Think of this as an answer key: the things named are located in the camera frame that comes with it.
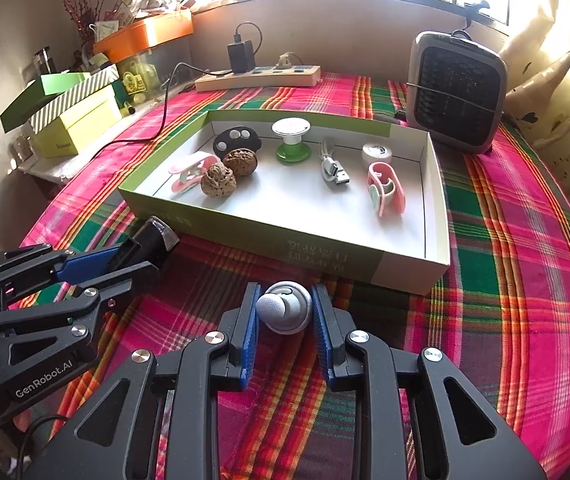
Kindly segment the grey portable heater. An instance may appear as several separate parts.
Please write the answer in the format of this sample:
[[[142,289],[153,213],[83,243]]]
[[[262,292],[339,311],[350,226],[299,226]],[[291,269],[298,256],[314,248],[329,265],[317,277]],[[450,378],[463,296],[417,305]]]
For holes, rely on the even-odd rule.
[[[405,118],[466,153],[489,150],[501,122],[507,70],[463,30],[421,32],[412,44]]]

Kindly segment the orange storage box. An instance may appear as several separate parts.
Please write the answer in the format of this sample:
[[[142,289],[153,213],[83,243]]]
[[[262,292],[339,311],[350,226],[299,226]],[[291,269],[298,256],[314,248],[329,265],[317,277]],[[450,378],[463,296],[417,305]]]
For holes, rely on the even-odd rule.
[[[110,63],[117,64],[159,44],[192,35],[193,32],[190,10],[158,14],[135,21],[107,36],[93,46],[93,53],[102,53]]]

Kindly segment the pink cable winder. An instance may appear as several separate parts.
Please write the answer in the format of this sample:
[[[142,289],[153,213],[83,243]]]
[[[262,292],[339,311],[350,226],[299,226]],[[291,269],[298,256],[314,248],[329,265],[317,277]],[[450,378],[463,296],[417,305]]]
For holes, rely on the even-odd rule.
[[[169,174],[174,176],[171,191],[175,194],[189,191],[190,188],[199,183],[207,170],[217,162],[220,162],[218,156],[202,151],[182,158],[168,170]]]

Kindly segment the black oval remote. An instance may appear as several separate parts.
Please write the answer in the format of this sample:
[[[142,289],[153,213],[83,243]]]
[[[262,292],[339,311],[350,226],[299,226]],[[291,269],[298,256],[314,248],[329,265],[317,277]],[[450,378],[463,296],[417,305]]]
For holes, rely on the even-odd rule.
[[[249,127],[236,126],[224,130],[213,139],[213,152],[223,159],[235,150],[257,152],[262,148],[262,141],[256,131]]]

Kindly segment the yellow toy figure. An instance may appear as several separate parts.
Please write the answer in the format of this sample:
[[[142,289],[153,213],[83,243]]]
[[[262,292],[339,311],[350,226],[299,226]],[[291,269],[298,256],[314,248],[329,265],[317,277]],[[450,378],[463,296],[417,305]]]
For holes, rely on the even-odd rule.
[[[140,58],[133,58],[121,62],[118,70],[133,105],[141,105],[158,96],[160,79],[153,64],[143,62]]]

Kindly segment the green white cardboard box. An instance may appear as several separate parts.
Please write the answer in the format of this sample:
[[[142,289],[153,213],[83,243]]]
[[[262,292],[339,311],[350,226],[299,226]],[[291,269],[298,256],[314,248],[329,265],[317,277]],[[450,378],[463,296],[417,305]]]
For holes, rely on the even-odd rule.
[[[177,232],[340,278],[426,295],[451,263],[448,213],[430,135],[389,122],[311,113],[303,140],[310,157],[283,164],[272,125],[278,110],[209,110],[134,169],[120,193],[139,218],[156,216]],[[198,185],[171,191],[168,170],[182,158],[213,154],[219,133],[252,128],[262,141],[258,167],[239,178],[226,198],[207,197]],[[404,214],[379,218],[369,191],[362,146],[392,151],[404,189]]]

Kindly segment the black charger adapter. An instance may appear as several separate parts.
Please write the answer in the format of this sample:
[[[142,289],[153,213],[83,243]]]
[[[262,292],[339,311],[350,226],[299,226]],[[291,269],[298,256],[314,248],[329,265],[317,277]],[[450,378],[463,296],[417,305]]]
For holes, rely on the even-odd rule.
[[[255,51],[250,40],[228,44],[227,54],[233,74],[249,73],[256,68]]]

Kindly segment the green white cable spool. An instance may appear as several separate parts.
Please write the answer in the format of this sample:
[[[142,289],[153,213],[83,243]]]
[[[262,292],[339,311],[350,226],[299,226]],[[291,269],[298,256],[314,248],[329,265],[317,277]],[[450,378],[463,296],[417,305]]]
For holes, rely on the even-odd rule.
[[[298,164],[311,155],[311,148],[303,142],[303,137],[309,132],[311,124],[305,118],[286,117],[277,120],[272,125],[272,132],[282,143],[277,147],[276,158],[283,164]]]

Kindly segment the yellow green shoebox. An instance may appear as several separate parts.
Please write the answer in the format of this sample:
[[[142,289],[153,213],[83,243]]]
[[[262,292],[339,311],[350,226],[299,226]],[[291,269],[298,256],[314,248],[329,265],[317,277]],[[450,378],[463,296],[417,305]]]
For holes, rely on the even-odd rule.
[[[64,110],[52,101],[30,120],[37,153],[44,158],[78,155],[89,144],[122,119],[112,86]]]

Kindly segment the plaid bed cloth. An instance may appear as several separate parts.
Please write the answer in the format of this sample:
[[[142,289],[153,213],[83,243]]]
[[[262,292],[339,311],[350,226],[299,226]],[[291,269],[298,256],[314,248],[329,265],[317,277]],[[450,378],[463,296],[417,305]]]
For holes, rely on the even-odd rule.
[[[138,228],[118,193],[126,175],[206,110],[304,110],[381,119],[405,105],[401,82],[326,74],[311,89],[186,92],[163,102],[52,200],[27,244],[84,252]],[[427,296],[327,276],[337,307],[392,347],[441,349],[556,479],[570,467],[570,203],[512,127],[472,156],[437,147],[448,205],[451,264]],[[140,304],[106,320],[100,362],[14,420],[70,416],[131,352],[178,350],[218,324],[250,281],[306,284],[317,274],[186,237]],[[260,335],[253,379],[219,399],[226,479],[347,479],[349,393],[326,388],[311,333]]]

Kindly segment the brown walnut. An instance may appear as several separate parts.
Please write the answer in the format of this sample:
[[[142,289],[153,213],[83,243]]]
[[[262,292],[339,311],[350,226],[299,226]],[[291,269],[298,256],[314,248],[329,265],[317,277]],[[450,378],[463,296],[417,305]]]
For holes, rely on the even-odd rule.
[[[234,172],[223,162],[212,164],[200,179],[200,189],[207,197],[226,198],[237,188]]]
[[[258,167],[257,155],[249,148],[235,148],[223,157],[222,162],[237,178],[249,177]]]

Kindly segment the beige plug on strip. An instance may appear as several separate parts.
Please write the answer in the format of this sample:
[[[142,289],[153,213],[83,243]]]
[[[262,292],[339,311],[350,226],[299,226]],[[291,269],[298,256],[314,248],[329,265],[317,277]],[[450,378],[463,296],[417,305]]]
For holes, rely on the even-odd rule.
[[[275,68],[277,70],[290,70],[294,66],[293,56],[291,52],[281,54]]]

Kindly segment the beige power strip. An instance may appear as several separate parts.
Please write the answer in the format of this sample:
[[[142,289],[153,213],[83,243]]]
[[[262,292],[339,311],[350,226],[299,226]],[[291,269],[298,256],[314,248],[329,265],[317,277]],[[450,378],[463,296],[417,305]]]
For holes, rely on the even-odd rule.
[[[224,76],[204,75],[195,81],[197,92],[264,87],[311,88],[321,80],[321,67],[293,65],[288,68],[260,66],[251,72]]]

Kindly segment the black rectangular device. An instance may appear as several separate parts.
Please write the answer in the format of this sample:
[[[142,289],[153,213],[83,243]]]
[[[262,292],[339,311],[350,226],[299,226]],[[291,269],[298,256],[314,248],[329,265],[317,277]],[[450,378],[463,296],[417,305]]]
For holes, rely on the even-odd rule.
[[[106,270],[118,271],[144,261],[160,268],[179,243],[179,235],[165,221],[151,216],[119,245]]]

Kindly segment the green box lid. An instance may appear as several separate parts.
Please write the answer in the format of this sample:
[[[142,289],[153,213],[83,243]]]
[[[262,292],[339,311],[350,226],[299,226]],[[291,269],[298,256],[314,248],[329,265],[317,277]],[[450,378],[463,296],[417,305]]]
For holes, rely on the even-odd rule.
[[[89,77],[90,74],[84,72],[38,76],[1,113],[0,121],[4,132],[20,128],[46,104]]]

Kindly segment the cream heart curtain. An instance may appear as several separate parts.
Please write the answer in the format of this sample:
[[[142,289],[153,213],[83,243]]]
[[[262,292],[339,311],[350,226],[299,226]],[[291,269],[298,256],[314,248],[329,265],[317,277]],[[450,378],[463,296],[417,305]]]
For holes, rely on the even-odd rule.
[[[506,114],[570,203],[570,0],[512,0]]]

